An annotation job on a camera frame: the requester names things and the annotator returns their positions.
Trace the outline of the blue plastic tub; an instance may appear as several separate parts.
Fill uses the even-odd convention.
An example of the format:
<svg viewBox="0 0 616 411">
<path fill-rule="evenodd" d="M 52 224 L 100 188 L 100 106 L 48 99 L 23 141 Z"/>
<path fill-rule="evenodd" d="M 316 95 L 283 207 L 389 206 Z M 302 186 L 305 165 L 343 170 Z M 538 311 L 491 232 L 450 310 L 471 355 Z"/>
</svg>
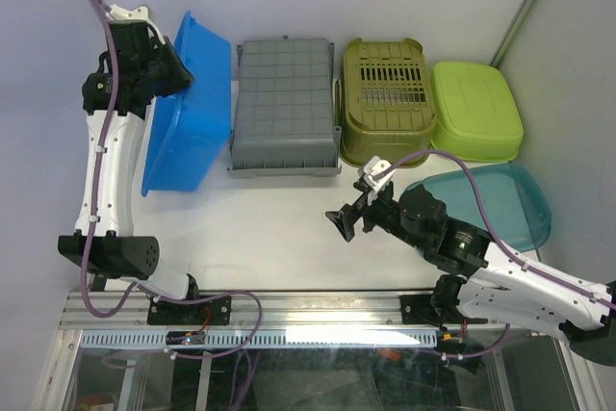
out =
<svg viewBox="0 0 616 411">
<path fill-rule="evenodd" d="M 175 51 L 192 85 L 156 100 L 141 195 L 199 189 L 231 133 L 231 44 L 185 12 Z"/>
</svg>

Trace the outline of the grey plastic crate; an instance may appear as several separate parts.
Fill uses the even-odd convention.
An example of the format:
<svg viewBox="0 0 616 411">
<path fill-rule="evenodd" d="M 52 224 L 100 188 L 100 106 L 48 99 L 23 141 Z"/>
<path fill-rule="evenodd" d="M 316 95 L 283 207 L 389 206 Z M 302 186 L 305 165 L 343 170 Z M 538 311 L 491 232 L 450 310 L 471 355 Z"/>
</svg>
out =
<svg viewBox="0 0 616 411">
<path fill-rule="evenodd" d="M 248 40 L 237 47 L 232 176 L 341 173 L 334 52 L 327 39 Z"/>
</svg>

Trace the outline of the olive green slotted basket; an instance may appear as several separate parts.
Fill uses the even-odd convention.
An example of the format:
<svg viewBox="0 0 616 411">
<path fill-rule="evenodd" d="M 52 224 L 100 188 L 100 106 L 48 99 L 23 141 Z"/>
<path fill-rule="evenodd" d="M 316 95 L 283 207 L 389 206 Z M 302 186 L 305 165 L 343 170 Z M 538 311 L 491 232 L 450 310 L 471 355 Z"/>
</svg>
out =
<svg viewBox="0 0 616 411">
<path fill-rule="evenodd" d="M 346 47 L 337 83 L 340 155 L 360 167 L 427 149 L 436 126 L 423 46 L 413 39 Z"/>
</svg>

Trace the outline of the lime green plastic basin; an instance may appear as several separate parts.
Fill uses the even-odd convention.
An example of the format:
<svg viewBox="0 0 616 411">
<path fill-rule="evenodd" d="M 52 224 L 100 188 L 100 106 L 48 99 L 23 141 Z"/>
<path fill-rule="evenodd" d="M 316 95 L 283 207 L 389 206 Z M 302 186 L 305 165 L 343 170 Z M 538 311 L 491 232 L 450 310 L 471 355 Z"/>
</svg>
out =
<svg viewBox="0 0 616 411">
<path fill-rule="evenodd" d="M 431 145 L 464 161 L 514 160 L 524 127 L 513 94 L 496 68 L 439 62 L 430 71 L 436 126 Z"/>
</svg>

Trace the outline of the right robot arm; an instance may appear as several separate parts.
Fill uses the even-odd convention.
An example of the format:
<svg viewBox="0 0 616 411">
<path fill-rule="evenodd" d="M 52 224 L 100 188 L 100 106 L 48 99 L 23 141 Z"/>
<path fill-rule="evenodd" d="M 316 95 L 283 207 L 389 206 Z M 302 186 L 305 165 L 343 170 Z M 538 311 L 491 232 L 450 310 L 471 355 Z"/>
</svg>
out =
<svg viewBox="0 0 616 411">
<path fill-rule="evenodd" d="M 393 198 L 362 192 L 326 212 L 346 241 L 355 224 L 380 228 L 416 248 L 441 271 L 430 299 L 432 323 L 468 320 L 509 323 L 568 344 L 582 358 L 615 364 L 615 286 L 584 280 L 527 259 L 484 229 L 451 218 L 423 186 Z"/>
</svg>

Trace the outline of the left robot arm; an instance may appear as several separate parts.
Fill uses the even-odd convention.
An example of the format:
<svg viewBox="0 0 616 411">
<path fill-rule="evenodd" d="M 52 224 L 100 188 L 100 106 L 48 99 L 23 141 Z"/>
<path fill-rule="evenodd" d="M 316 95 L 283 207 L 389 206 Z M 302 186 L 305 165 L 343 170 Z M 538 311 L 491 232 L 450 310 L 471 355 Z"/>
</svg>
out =
<svg viewBox="0 0 616 411">
<path fill-rule="evenodd" d="M 169 298 L 178 321 L 191 322 L 202 308 L 196 283 L 162 259 L 156 238 L 135 235 L 132 185 L 148 106 L 187 89 L 193 76 L 150 21 L 112 20 L 105 28 L 108 49 L 82 86 L 89 142 L 82 206 L 58 250 L 80 268 L 83 284 L 93 274 L 141 285 Z"/>
</svg>

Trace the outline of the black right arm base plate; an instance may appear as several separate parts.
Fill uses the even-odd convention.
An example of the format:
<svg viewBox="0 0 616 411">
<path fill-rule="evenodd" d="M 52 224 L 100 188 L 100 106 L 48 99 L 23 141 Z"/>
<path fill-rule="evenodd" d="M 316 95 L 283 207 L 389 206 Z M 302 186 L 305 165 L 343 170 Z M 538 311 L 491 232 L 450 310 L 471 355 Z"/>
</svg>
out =
<svg viewBox="0 0 616 411">
<path fill-rule="evenodd" d="M 484 318 L 471 318 L 463 315 L 457 307 L 458 298 L 454 295 L 415 294 L 399 297 L 403 324 L 429 324 L 442 326 L 449 324 L 486 324 Z"/>
</svg>

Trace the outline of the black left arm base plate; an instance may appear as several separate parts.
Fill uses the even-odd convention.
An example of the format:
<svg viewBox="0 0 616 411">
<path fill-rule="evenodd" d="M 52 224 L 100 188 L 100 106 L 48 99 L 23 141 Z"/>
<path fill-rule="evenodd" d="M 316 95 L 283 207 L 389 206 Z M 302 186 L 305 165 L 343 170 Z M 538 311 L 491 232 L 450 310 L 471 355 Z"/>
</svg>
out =
<svg viewBox="0 0 616 411">
<path fill-rule="evenodd" d="M 230 323 L 232 297 L 226 295 L 196 303 L 170 302 L 150 296 L 146 323 L 148 325 L 226 326 Z"/>
</svg>

